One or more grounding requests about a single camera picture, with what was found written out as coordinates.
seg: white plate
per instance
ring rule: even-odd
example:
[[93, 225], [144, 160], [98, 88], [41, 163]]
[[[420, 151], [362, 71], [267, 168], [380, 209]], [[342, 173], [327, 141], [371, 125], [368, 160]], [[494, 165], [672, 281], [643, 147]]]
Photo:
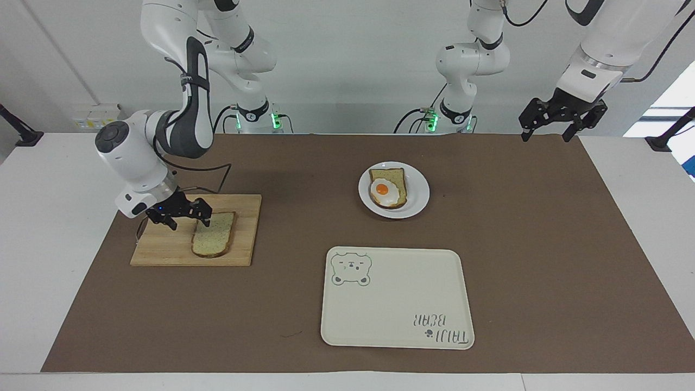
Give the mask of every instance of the white plate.
[[[372, 183], [369, 177], [369, 170], [386, 168], [402, 168], [405, 172], [405, 187], [408, 191], [408, 201], [398, 209], [384, 209], [376, 205], [369, 196], [369, 187]], [[388, 218], [408, 218], [420, 213], [430, 200], [430, 184], [427, 183], [425, 176], [413, 166], [397, 161], [384, 161], [377, 163], [362, 174], [358, 184], [359, 197], [362, 203], [370, 211]]]

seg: wooden cutting board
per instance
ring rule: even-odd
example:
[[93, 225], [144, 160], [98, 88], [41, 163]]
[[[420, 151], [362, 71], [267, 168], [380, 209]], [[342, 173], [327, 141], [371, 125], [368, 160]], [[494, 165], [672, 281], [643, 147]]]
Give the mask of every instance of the wooden cutting board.
[[177, 218], [172, 231], [164, 224], [147, 222], [131, 258], [131, 266], [250, 266], [261, 212], [260, 194], [190, 195], [203, 198], [213, 213], [236, 212], [229, 252], [217, 258], [200, 258], [191, 251], [197, 220]]

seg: white table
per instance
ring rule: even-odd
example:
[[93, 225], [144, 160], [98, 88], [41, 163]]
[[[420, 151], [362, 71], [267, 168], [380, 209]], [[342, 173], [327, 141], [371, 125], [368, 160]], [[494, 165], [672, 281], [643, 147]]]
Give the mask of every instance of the white table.
[[[695, 374], [38, 374], [122, 188], [93, 139], [46, 134], [0, 165], [0, 391], [695, 390]], [[581, 140], [695, 335], [695, 183], [673, 157], [641, 139]], [[663, 208], [654, 210], [656, 204]]]

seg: robotic arm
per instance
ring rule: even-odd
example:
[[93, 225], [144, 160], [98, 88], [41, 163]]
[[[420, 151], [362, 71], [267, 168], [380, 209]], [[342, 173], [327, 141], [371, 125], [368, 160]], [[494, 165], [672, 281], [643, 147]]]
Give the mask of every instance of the robotic arm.
[[509, 48], [502, 41], [505, 17], [500, 0], [473, 0], [468, 29], [473, 43], [448, 45], [439, 51], [436, 67], [446, 78], [444, 98], [437, 107], [438, 133], [455, 133], [468, 125], [477, 87], [471, 76], [503, 72], [509, 66]]
[[[229, 46], [234, 55], [224, 58], [214, 51], [213, 57], [230, 79], [241, 77], [240, 70], [270, 70], [275, 66], [272, 56], [267, 60], [267, 42], [254, 39], [238, 1], [144, 0], [142, 36], [181, 70], [183, 105], [177, 111], [138, 111], [127, 120], [106, 125], [95, 139], [99, 156], [126, 181], [116, 198], [118, 209], [129, 218], [144, 212], [154, 223], [164, 223], [173, 230], [177, 228], [174, 217], [196, 218], [209, 225], [212, 214], [201, 198], [192, 202], [187, 199], [160, 159], [165, 153], [196, 159], [213, 142], [209, 58], [205, 46], [195, 37], [199, 10], [205, 11], [216, 34], [232, 42]], [[241, 41], [235, 41], [242, 35]], [[228, 45], [218, 41], [219, 45]], [[242, 94], [242, 99], [257, 99], [263, 94], [258, 86], [252, 90], [255, 95]]]
[[202, 1], [215, 39], [208, 42], [210, 69], [229, 83], [238, 97], [237, 124], [242, 133], [277, 133], [274, 112], [257, 73], [277, 64], [270, 43], [256, 35], [238, 0]]
[[608, 107], [601, 97], [622, 80], [646, 46], [690, 0], [589, 0], [581, 13], [565, 2], [572, 18], [589, 32], [572, 55], [547, 102], [534, 98], [519, 116], [528, 141], [534, 130], [552, 122], [569, 122], [562, 135], [569, 142], [594, 128]]

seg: fried egg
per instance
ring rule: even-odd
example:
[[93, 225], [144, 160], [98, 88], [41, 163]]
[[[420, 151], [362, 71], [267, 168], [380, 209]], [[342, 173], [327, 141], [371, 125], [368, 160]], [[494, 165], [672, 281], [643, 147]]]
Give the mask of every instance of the fried egg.
[[398, 187], [393, 182], [383, 178], [372, 182], [370, 193], [374, 202], [383, 207], [392, 207], [398, 204], [398, 198], [400, 198]]

